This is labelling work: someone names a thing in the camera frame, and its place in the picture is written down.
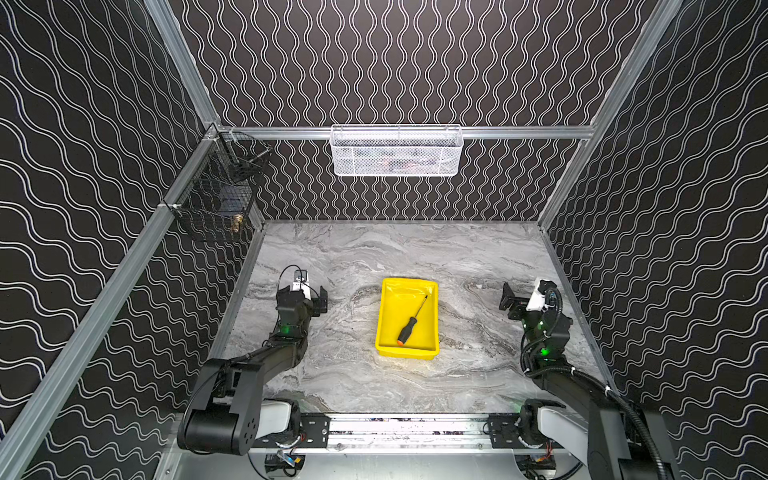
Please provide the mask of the orange black handled screwdriver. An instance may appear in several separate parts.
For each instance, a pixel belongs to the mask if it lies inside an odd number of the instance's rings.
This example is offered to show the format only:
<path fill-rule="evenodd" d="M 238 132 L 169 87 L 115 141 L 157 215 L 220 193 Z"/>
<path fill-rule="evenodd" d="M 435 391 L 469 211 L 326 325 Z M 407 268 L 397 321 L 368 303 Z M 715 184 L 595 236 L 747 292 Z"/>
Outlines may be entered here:
<path fill-rule="evenodd" d="M 397 337 L 398 346 L 404 346 L 409 340 L 410 336 L 412 335 L 413 329 L 418 322 L 418 316 L 421 313 L 421 310 L 423 309 L 423 307 L 425 306 L 427 300 L 428 300 L 428 295 L 425 295 L 416 312 L 409 318 L 406 325 L 401 329 Z"/>

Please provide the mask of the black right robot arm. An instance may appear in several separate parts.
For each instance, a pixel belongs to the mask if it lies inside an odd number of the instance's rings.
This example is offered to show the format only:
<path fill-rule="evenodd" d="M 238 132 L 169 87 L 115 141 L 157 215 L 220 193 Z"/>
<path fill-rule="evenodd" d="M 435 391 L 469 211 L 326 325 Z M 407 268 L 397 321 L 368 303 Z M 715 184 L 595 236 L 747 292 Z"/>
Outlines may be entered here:
<path fill-rule="evenodd" d="M 522 325 L 522 373 L 551 397 L 525 401 L 510 426 L 490 419 L 495 446 L 559 445 L 578 462 L 569 472 L 584 468 L 592 479 L 680 478 L 661 413 L 625 399 L 567 360 L 573 321 L 556 283 L 538 281 L 528 298 L 504 284 L 499 308 Z"/>

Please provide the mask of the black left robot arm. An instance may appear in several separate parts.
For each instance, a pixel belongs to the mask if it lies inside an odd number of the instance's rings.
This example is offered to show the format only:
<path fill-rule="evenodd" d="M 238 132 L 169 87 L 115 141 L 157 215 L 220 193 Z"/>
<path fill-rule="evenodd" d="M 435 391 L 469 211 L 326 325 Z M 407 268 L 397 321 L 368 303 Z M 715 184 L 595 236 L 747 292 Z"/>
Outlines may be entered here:
<path fill-rule="evenodd" d="M 276 324 L 262 347 L 204 363 L 178 428 L 180 448 L 242 456 L 260 438 L 285 432 L 299 435 L 299 411 L 291 401 L 280 403 L 279 426 L 267 427 L 272 415 L 263 406 L 264 387 L 301 362 L 311 320 L 328 311 L 328 292 L 284 287 L 277 291 L 276 302 Z"/>

